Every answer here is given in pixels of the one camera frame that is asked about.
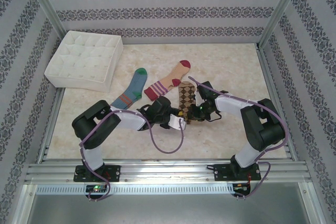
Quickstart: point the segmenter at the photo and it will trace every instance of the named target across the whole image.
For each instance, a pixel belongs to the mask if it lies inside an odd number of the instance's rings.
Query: striped sock
[[[175,68],[165,78],[155,82],[145,89],[144,93],[151,101],[159,96],[167,94],[171,89],[181,83],[182,77],[190,70],[190,63],[187,60],[181,60]]]
[[[144,68],[139,68],[134,72],[131,83],[127,89],[114,101],[112,106],[126,110],[142,97],[143,86],[147,81],[147,72]]]

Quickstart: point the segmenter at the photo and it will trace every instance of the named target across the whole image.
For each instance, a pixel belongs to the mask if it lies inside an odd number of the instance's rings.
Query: brown checkered sock
[[[181,82],[178,88],[178,94],[180,96],[180,105],[178,107],[179,110],[182,110],[183,117],[187,118],[187,113],[191,104],[196,104],[194,97],[196,88],[192,83],[188,81]]]

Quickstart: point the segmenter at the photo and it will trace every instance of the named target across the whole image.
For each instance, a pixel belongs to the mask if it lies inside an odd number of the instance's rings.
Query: beige floor
[[[210,81],[217,90],[227,90],[239,97],[260,100],[268,97],[263,73],[253,44],[171,44],[125,45],[112,80],[110,93],[83,89],[66,89],[52,136],[48,158],[80,158],[79,139],[71,123],[75,117],[98,100],[114,101],[128,86],[137,68],[148,72],[145,88],[165,77],[180,60],[191,63],[190,72],[196,80]],[[166,97],[178,108],[178,88]],[[143,94],[130,109],[151,104]],[[175,149],[180,132],[153,128],[158,146],[166,151]],[[216,122],[193,122],[187,125],[181,149],[171,155],[162,154],[153,146],[149,132],[116,129],[102,144],[103,157],[110,159],[177,159],[177,158],[231,158],[247,142],[241,120],[229,114]],[[267,153],[265,157],[286,157],[283,148]]]

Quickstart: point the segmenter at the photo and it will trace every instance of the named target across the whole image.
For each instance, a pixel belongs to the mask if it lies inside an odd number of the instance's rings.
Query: blue sock
[[[143,86],[147,81],[147,72],[144,68],[139,68],[134,72],[131,83],[127,89],[114,101],[112,106],[126,110],[142,97]]]

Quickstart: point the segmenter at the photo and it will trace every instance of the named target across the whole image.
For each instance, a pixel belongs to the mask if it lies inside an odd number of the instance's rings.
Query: patterned wallpaper
[[[336,223],[335,0],[291,0],[264,48],[290,134]]]
[[[0,223],[36,162],[56,89],[44,70],[59,39],[37,0],[0,0]]]
[[[279,0],[50,0],[67,30],[124,43],[257,42]]]

